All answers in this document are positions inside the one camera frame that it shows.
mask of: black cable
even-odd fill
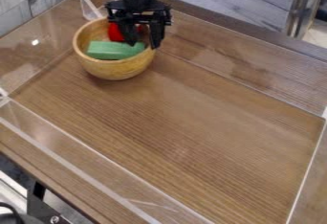
[[[13,206],[10,206],[6,203],[0,202],[0,207],[6,208],[6,209],[9,209],[12,211],[13,216],[14,216],[14,223],[16,224],[24,224],[24,221],[22,221],[22,219],[21,219],[21,217],[20,217],[20,215],[18,215],[18,213],[17,213],[17,211],[16,211]]]

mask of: wooden tabletop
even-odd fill
[[[90,77],[64,52],[84,23],[77,0],[2,39],[0,46],[40,26],[46,32],[48,18],[61,26],[33,53],[30,44],[0,48],[5,75],[26,57],[36,67],[38,57],[62,54],[10,94],[0,117],[18,127],[0,124],[0,149],[100,223],[145,223],[130,204],[150,204],[145,211],[156,204],[146,184],[122,181],[125,170],[202,217],[186,222],[184,209],[160,210],[162,223],[174,216],[180,223],[284,223],[324,125],[325,63],[173,16],[150,68],[120,82]]]

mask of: green sponge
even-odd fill
[[[86,55],[94,59],[114,60],[124,59],[137,55],[145,49],[141,42],[136,42],[133,46],[120,42],[90,41]]]

